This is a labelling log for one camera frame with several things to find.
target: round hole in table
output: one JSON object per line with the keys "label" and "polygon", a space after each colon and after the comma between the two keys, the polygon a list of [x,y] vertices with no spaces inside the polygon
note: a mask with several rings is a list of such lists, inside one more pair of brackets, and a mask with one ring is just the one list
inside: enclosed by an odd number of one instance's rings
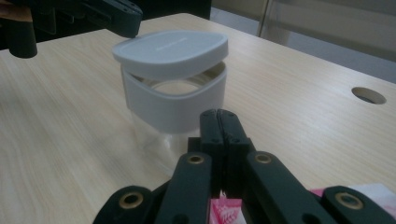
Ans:
{"label": "round hole in table", "polygon": [[381,93],[364,87],[355,87],[352,89],[352,93],[370,104],[382,105],[387,102],[387,99]]}

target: white lid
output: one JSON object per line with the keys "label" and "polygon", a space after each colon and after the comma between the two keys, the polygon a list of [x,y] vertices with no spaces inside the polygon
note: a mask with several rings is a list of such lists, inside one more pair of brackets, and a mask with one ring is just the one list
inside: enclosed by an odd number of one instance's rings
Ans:
{"label": "white lid", "polygon": [[141,35],[113,48],[114,58],[123,69],[154,80],[200,74],[220,63],[227,54],[226,35],[185,30]]}

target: screw hole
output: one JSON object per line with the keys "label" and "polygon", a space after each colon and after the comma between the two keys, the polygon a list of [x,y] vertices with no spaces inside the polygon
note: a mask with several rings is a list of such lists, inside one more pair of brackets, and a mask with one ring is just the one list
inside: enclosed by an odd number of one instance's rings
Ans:
{"label": "screw hole", "polygon": [[360,210],[363,208],[363,202],[358,197],[350,193],[346,193],[346,192],[336,193],[335,199],[341,205],[350,209]]}
{"label": "screw hole", "polygon": [[367,88],[355,87],[352,89],[352,93],[359,99],[370,104],[382,105],[387,102],[387,99],[382,94]]}
{"label": "screw hole", "polygon": [[142,202],[143,194],[137,191],[126,193],[119,200],[120,207],[123,209],[136,208]]}
{"label": "screw hole", "polygon": [[265,155],[265,154],[257,155],[255,157],[255,159],[257,162],[264,163],[264,164],[270,163],[272,161],[271,157],[268,155]]}
{"label": "screw hole", "polygon": [[201,156],[191,156],[189,157],[189,163],[191,164],[199,164],[204,162],[204,158]]}

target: pink object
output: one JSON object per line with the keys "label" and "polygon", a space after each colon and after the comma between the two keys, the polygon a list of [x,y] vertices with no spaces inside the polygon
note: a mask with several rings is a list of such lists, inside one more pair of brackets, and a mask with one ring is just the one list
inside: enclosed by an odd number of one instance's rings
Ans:
{"label": "pink object", "polygon": [[221,196],[210,203],[210,224],[245,224],[240,199],[227,199]]}
{"label": "pink object", "polygon": [[[371,198],[396,219],[396,194],[384,185],[368,184],[350,186],[350,188]],[[312,189],[311,192],[321,196],[323,189]],[[210,205],[210,224],[246,224],[241,211],[242,200],[221,196],[219,199],[212,199]]]}

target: table surface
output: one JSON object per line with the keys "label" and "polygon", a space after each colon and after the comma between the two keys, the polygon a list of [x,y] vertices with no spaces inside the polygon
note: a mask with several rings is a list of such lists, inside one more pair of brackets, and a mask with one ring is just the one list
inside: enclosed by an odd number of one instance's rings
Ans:
{"label": "table surface", "polygon": [[[306,188],[396,191],[396,85],[188,14],[143,21],[139,34],[169,29],[229,37],[224,108]],[[116,190],[169,179],[132,137],[111,54],[122,40],[103,30],[40,43],[29,60],[0,51],[0,223],[90,223]]]}

